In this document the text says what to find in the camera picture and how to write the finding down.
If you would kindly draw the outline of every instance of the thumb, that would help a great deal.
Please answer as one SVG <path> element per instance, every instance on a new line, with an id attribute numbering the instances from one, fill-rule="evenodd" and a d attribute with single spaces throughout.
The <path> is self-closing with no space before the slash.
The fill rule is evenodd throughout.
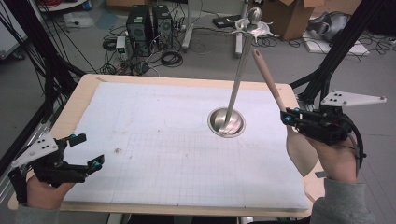
<path id="1" fill-rule="evenodd" d="M 321 150 L 322 147 L 327 146 L 326 144 L 324 144 L 324 143 L 322 143 L 322 142 L 319 142 L 319 141 L 317 141 L 317 140 L 315 140 L 315 139 L 312 139 L 312 138 L 310 138 L 310 137 L 306 137 L 305 139 L 306 139 L 306 141 L 308 141 L 308 143 L 311 144 L 311 146 L 314 147 L 317 151 L 318 151 L 318 150 Z"/>
<path id="2" fill-rule="evenodd" d="M 66 193 L 75 185 L 76 183 L 62 183 L 56 190 L 62 193 L 62 195 L 66 195 Z"/>

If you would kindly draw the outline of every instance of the human hand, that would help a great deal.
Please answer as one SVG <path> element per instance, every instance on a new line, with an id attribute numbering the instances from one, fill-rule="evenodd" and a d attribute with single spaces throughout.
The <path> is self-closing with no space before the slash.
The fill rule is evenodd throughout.
<path id="1" fill-rule="evenodd" d="M 61 207 L 66 193 L 73 188 L 75 183 L 62 183 L 54 188 L 47 183 L 42 183 L 33 175 L 27 181 L 27 206 L 41 209 L 57 209 Z"/>
<path id="2" fill-rule="evenodd" d="M 350 139 L 334 146 L 309 137 L 306 140 L 317 150 L 320 164 L 330 179 L 349 184 L 357 183 L 355 150 Z"/>

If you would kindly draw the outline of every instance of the computer tower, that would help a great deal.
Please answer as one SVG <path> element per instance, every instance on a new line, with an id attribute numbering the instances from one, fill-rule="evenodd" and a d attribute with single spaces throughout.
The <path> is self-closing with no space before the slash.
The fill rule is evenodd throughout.
<path id="1" fill-rule="evenodd" d="M 150 44 L 153 40 L 149 6 L 134 5 L 126 21 L 134 56 L 148 57 L 151 54 Z"/>
<path id="2" fill-rule="evenodd" d="M 152 18 L 158 49 L 171 49 L 173 47 L 173 25 L 168 7 L 153 6 Z"/>

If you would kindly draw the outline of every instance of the metal bowl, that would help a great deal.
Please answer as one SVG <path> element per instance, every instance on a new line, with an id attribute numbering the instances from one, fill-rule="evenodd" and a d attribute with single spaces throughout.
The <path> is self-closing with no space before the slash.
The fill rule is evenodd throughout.
<path id="1" fill-rule="evenodd" d="M 226 114 L 226 107 L 213 110 L 207 118 L 207 124 L 209 125 L 210 130 L 218 136 L 225 138 L 236 137 L 245 130 L 245 119 L 241 113 L 233 110 L 230 116 L 230 121 L 225 124 L 224 121 Z"/>

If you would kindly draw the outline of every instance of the electronic device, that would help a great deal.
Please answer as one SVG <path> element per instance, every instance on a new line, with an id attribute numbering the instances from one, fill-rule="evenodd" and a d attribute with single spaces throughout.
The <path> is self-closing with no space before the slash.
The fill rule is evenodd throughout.
<path id="1" fill-rule="evenodd" d="M 219 29 L 227 28 L 227 27 L 235 27 L 235 21 L 239 21 L 241 19 L 240 15 L 228 16 L 228 17 L 219 17 L 213 19 L 213 23 Z"/>
<path id="2" fill-rule="evenodd" d="M 151 54 L 150 44 L 153 40 L 149 6 L 134 5 L 126 22 L 134 56 L 148 57 Z"/>
<path id="3" fill-rule="evenodd" d="M 121 61 L 128 60 L 128 49 L 126 48 L 126 37 L 125 36 L 118 36 L 117 37 L 117 45 L 116 50 L 119 54 L 119 58 Z"/>
<path id="4" fill-rule="evenodd" d="M 173 47 L 172 16 L 167 6 L 152 7 L 154 35 L 158 49 L 171 49 Z"/>

